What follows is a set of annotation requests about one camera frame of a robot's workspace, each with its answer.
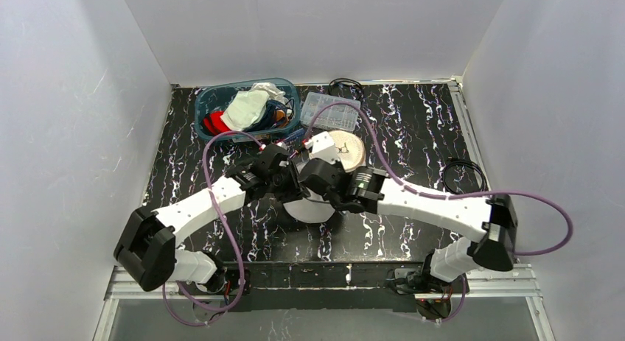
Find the orange black bra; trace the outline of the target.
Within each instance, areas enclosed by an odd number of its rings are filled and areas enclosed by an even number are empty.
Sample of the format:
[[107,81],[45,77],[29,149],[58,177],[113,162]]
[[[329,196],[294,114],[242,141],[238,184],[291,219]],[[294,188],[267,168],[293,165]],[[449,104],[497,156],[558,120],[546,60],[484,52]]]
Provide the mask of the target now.
[[274,122],[275,123],[284,123],[287,120],[287,115],[283,110],[276,110],[274,113]]

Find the dark blue lace bra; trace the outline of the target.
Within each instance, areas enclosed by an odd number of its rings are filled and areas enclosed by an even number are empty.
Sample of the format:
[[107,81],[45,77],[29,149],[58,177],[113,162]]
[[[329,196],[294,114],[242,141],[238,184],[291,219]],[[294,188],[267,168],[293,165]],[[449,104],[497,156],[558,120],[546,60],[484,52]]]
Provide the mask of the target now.
[[268,100],[265,106],[265,112],[255,124],[248,128],[248,130],[255,132],[285,127],[293,118],[293,107],[293,98],[288,99],[286,103],[282,103],[275,99]]

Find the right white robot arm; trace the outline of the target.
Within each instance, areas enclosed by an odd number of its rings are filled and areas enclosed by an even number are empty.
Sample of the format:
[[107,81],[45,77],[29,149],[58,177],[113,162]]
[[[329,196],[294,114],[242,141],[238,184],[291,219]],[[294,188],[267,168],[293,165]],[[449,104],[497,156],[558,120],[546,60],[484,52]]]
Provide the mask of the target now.
[[480,267],[501,272],[514,267],[517,217],[507,194],[458,199],[396,183],[381,169],[345,172],[319,158],[304,165],[298,180],[338,211],[405,217],[458,233],[458,240],[425,259],[422,273],[429,278],[450,283]]

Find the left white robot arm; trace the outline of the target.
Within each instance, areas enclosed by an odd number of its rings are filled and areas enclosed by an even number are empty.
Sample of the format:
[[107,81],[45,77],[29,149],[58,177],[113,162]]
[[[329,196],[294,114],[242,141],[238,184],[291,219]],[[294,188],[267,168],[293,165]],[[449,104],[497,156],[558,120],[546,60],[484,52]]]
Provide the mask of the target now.
[[114,258],[145,292],[167,282],[191,281],[210,289],[225,272],[213,253],[180,249],[195,231],[216,220],[219,213],[237,211],[267,194],[285,202],[299,200],[295,164],[280,144],[269,144],[245,165],[237,165],[199,191],[156,210],[142,206],[129,216]]

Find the red bra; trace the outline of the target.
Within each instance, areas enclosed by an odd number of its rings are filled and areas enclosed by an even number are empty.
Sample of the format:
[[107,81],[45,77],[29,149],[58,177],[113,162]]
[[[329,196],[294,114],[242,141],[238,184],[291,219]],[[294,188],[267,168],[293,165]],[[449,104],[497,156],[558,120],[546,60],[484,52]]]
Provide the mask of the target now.
[[201,125],[209,135],[216,136],[231,130],[231,128],[221,119],[223,114],[223,110],[217,110],[204,116]]

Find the pale cream bra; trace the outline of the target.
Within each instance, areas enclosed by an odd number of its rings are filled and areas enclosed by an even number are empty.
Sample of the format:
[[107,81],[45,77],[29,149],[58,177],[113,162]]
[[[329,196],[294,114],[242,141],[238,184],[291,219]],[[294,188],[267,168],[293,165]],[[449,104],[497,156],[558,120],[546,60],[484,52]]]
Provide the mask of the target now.
[[230,130],[244,130],[262,116],[269,94],[263,90],[239,91],[220,116]]

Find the teal plastic bin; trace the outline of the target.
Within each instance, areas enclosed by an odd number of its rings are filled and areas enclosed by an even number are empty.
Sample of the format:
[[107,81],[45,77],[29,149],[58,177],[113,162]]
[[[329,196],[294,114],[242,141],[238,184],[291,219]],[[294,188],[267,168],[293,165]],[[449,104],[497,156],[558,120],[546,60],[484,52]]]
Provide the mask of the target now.
[[248,127],[239,131],[248,133],[259,140],[266,138],[285,138],[288,136],[288,134],[293,131],[293,128],[297,127],[300,122],[301,104],[294,84],[283,78],[266,78],[244,82],[233,82],[225,85],[213,86],[201,92],[195,100],[195,131],[198,136],[205,141],[211,140],[214,136],[209,135],[201,125],[204,116],[217,110],[224,111],[239,91],[250,91],[251,86],[255,82],[271,82],[274,83],[281,91],[285,91],[285,96],[288,99],[294,99],[294,115],[290,123],[282,128],[252,132],[248,130]]

